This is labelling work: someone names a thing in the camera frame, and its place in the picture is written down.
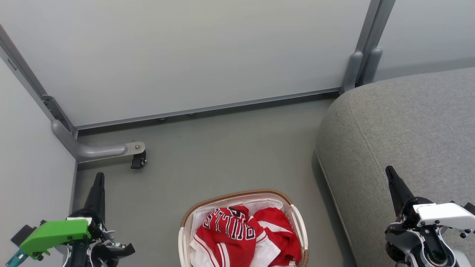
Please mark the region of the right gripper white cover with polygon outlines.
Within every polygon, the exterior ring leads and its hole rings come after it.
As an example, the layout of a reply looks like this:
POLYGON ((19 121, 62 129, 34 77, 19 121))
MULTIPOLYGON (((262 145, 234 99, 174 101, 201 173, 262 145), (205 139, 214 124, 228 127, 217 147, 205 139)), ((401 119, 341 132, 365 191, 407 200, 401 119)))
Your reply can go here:
POLYGON ((436 204, 422 197, 414 197, 393 166, 387 166, 385 172, 397 216, 397 231, 412 231, 423 237, 437 237, 448 228, 458 230, 463 235, 474 232, 472 203, 468 202, 465 206, 453 202, 436 204))

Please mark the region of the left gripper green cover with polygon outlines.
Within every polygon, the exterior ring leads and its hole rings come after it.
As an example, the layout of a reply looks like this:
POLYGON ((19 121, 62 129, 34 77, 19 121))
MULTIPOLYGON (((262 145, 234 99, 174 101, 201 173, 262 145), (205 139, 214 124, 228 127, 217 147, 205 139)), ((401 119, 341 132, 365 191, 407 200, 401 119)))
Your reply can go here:
POLYGON ((85 202, 85 210, 77 210, 64 220, 50 220, 38 227, 24 226, 20 231, 20 249, 34 260, 49 249, 74 241, 111 240, 105 226, 105 175, 98 172, 85 202))

